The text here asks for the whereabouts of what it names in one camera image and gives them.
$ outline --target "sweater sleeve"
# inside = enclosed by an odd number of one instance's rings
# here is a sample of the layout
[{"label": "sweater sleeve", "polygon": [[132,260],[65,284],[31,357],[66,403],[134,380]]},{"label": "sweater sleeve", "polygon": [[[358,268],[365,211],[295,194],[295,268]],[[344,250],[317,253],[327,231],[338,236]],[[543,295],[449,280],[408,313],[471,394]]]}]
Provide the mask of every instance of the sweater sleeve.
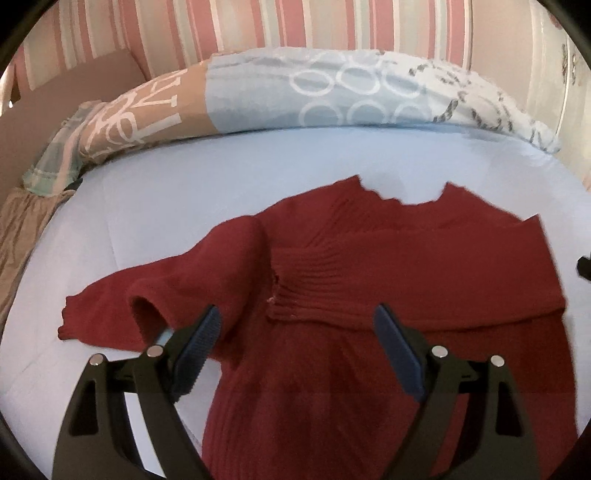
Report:
[{"label": "sweater sleeve", "polygon": [[270,282],[261,224],[255,217],[236,218],[215,227],[183,255],[122,270],[68,297],[59,337],[140,351],[167,326],[191,325],[215,304],[222,314],[223,340],[248,316],[254,297],[268,296]]},{"label": "sweater sleeve", "polygon": [[409,326],[461,330],[565,306],[537,217],[503,227],[349,234],[318,247],[275,249],[272,264],[268,314],[286,322],[369,330],[375,306],[386,302]]}]

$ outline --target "pillow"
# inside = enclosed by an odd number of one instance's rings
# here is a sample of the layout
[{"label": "pillow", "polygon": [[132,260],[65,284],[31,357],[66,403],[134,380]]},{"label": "pillow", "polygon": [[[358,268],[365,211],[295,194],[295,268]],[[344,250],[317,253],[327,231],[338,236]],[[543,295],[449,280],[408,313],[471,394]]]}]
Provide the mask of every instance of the pillow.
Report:
[{"label": "pillow", "polygon": [[110,102],[144,82],[131,53],[122,50],[81,64],[16,102],[0,116],[0,204],[81,103]]},{"label": "pillow", "polygon": [[512,135],[552,154],[560,149],[555,132],[513,98],[449,62],[279,47],[214,56],[124,93],[83,127],[79,153],[84,163],[100,164],[130,148],[182,138],[442,122]]}]

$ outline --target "mattress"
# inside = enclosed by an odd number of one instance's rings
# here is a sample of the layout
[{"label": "mattress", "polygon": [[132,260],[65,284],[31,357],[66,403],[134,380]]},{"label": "mattress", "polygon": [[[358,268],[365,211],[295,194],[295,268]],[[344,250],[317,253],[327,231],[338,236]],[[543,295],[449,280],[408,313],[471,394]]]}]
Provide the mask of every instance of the mattress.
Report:
[{"label": "mattress", "polygon": [[[581,432],[591,416],[591,284],[578,278],[576,262],[591,250],[591,196],[580,182],[554,157],[491,132],[295,129],[129,154],[88,172],[56,212],[30,258],[0,343],[0,409],[40,470],[50,477],[61,420],[88,357],[136,355],[58,340],[66,296],[122,268],[180,254],[224,220],[354,174],[404,203],[433,200],[451,181],[523,219],[541,215],[568,299]],[[177,404],[197,440],[219,375],[218,364],[208,361],[193,392]],[[137,397],[126,401],[145,467],[162,475]]]}]

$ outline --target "plaid blanket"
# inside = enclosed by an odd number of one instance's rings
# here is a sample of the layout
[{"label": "plaid blanket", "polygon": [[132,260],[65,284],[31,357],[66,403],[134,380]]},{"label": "plaid blanket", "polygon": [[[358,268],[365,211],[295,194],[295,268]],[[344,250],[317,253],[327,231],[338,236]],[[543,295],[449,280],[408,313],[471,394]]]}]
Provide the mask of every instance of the plaid blanket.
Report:
[{"label": "plaid blanket", "polygon": [[52,135],[34,164],[22,177],[24,187],[31,193],[51,197],[64,191],[80,175],[83,159],[78,140],[86,124],[104,105],[103,102],[85,102],[76,113],[64,120]]}]

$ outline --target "striped wallpaper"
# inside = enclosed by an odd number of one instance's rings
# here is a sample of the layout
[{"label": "striped wallpaper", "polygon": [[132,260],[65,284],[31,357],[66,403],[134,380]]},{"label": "striped wallpaper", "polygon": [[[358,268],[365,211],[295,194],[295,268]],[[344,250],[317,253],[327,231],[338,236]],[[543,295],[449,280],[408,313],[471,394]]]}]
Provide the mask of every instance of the striped wallpaper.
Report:
[{"label": "striped wallpaper", "polygon": [[220,51],[379,48],[470,67],[472,0],[60,0],[15,56],[21,94],[127,48],[146,77]]}]

